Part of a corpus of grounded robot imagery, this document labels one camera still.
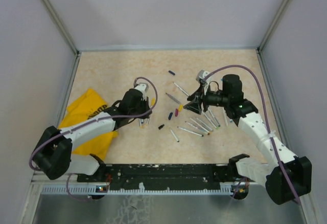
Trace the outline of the green end marker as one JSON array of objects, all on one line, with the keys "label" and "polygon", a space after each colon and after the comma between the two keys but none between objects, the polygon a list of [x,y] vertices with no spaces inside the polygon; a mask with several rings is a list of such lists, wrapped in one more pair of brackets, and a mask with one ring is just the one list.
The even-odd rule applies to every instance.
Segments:
[{"label": "green end marker", "polygon": [[206,114],[203,113],[203,115],[206,117],[206,119],[210,122],[210,124],[215,128],[218,129],[218,126],[212,121],[212,119]]}]

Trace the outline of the grey cap marker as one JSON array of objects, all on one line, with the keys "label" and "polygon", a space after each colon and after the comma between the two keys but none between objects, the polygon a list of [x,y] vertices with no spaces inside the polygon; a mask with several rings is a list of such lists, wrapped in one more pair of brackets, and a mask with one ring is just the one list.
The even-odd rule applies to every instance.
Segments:
[{"label": "grey cap marker", "polygon": [[193,123],[196,124],[196,126],[199,128],[199,130],[206,132],[206,130],[198,123],[196,122],[193,118],[189,118]]}]

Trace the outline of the yellow cap white marker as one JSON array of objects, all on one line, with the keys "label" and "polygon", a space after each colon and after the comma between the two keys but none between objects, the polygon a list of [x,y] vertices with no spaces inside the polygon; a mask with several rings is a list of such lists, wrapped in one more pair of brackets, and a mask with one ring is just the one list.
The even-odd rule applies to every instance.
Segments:
[{"label": "yellow cap white marker", "polygon": [[202,121],[200,118],[196,118],[196,120],[197,121],[199,121],[200,122],[200,124],[203,126],[203,127],[205,127],[208,131],[213,131],[213,129],[209,126],[209,125],[207,125],[204,121]]}]

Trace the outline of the light green cap marker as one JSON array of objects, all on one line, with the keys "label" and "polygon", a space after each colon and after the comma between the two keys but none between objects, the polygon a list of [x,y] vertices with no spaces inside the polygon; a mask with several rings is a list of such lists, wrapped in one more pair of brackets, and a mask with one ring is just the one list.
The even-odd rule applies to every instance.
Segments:
[{"label": "light green cap marker", "polygon": [[216,123],[217,128],[221,127],[221,125],[220,125],[218,119],[216,118],[216,116],[214,115],[214,113],[210,109],[208,109],[208,111],[209,111],[211,117],[213,118],[214,122]]}]

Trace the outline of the blue cap long marker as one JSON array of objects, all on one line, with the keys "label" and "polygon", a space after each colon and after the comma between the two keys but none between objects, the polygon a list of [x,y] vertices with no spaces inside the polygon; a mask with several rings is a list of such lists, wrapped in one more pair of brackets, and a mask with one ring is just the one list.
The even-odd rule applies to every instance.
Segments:
[{"label": "blue cap long marker", "polygon": [[176,82],[173,82],[173,84],[179,89],[181,90],[187,97],[189,97],[190,95],[180,86],[178,85]]}]

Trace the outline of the light blue marker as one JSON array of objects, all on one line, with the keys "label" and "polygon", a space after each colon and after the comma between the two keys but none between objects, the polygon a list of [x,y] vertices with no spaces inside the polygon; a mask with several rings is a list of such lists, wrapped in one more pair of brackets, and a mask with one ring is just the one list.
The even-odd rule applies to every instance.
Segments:
[{"label": "light blue marker", "polygon": [[233,123],[233,120],[230,119],[230,118],[227,116],[227,113],[226,113],[226,111],[225,111],[224,108],[222,108],[222,114],[223,114],[223,117],[224,117],[224,121],[225,121],[225,125],[226,125],[226,126],[229,126],[230,124]]}]

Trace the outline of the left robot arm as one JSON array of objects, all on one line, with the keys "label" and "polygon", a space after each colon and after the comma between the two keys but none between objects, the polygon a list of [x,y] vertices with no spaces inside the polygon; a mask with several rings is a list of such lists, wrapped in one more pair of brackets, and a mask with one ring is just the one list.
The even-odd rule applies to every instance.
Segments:
[{"label": "left robot arm", "polygon": [[79,124],[57,129],[48,127],[42,134],[29,160],[30,167],[42,171],[50,180],[64,174],[89,175],[99,182],[106,176],[103,161],[93,153],[73,154],[73,151],[86,142],[126,126],[133,119],[145,119],[151,114],[147,85],[138,84],[128,90],[118,106],[110,106],[93,118]]}]

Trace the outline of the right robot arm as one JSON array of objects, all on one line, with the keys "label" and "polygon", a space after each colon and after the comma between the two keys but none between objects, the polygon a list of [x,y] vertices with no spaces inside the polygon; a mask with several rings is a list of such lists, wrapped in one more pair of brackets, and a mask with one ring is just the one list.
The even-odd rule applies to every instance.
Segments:
[{"label": "right robot arm", "polygon": [[269,132],[258,109],[244,98],[242,82],[235,74],[225,75],[221,90],[210,89],[211,78],[201,70],[196,80],[199,88],[190,95],[184,109],[202,114],[210,106],[223,107],[226,115],[236,126],[250,136],[267,164],[262,164],[242,154],[229,160],[228,175],[234,181],[246,177],[265,187],[274,203],[281,205],[293,200],[296,195],[311,192],[312,164],[303,156],[299,158],[273,133]]}]

